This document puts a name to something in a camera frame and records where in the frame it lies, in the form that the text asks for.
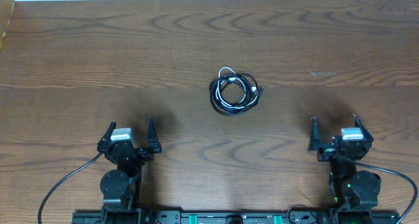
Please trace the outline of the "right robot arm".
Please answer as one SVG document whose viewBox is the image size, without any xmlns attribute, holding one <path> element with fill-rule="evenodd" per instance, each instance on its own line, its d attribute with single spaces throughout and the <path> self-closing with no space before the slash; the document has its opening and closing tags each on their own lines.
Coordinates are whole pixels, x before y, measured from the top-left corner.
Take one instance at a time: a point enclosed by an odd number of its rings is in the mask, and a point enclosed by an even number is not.
<svg viewBox="0 0 419 224">
<path fill-rule="evenodd" d="M 311 118 L 308 150 L 317 153 L 319 162 L 328 162 L 329 192 L 335 197 L 336 206 L 318 214 L 318 223 L 372 223 L 371 210 L 378 206 L 381 178 L 366 170 L 357 170 L 361 160 L 372 146 L 374 138 L 358 116 L 354 126 L 343 128 L 332 142 L 320 139 L 317 118 Z"/>
</svg>

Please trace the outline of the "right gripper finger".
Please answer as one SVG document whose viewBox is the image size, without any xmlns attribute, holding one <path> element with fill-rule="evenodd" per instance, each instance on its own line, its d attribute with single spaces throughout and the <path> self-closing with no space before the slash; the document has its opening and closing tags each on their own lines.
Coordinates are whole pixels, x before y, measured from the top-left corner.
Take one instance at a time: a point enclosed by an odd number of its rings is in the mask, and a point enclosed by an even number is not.
<svg viewBox="0 0 419 224">
<path fill-rule="evenodd" d="M 359 128 L 361 130 L 362 134 L 364 135 L 364 140 L 373 141 L 373 137 L 371 136 L 369 131 L 364 127 L 363 123 L 361 122 L 361 119 L 357 115 L 354 115 L 354 125 L 356 128 Z"/>
<path fill-rule="evenodd" d="M 314 146 L 315 144 L 320 143 L 320 135 L 319 135 L 319 130 L 318 130 L 317 119 L 315 117 L 312 117 L 310 120 L 312 122 L 312 127 L 311 127 L 309 146 Z"/>
</svg>

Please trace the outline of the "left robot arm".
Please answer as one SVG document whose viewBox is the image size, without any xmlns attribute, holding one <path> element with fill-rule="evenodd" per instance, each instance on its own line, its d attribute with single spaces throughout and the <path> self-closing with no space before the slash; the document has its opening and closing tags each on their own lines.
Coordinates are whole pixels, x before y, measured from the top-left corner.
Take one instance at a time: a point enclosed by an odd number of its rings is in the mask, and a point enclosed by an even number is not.
<svg viewBox="0 0 419 224">
<path fill-rule="evenodd" d="M 142 168 L 152 161 L 162 146 L 153 120 L 147 121 L 146 147 L 135 148 L 131 128 L 116 128 L 112 122 L 98 142 L 97 150 L 115 164 L 100 181 L 103 194 L 102 223 L 154 223 L 155 214 L 140 204 Z"/>
</svg>

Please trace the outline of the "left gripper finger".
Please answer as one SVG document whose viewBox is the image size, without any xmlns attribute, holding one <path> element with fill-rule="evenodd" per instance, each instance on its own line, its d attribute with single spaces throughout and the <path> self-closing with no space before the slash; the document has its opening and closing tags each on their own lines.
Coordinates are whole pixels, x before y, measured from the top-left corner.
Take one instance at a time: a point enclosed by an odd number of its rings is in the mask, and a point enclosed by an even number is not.
<svg viewBox="0 0 419 224">
<path fill-rule="evenodd" d="M 152 118 L 147 121 L 147 143 L 152 148 L 159 148 L 160 142 L 158 136 L 155 132 L 154 124 Z"/>
<path fill-rule="evenodd" d="M 101 138 L 101 144 L 107 144 L 111 141 L 111 135 L 113 133 L 113 130 L 116 128 L 116 125 L 116 122 L 111 122 L 108 129 Z"/>
</svg>

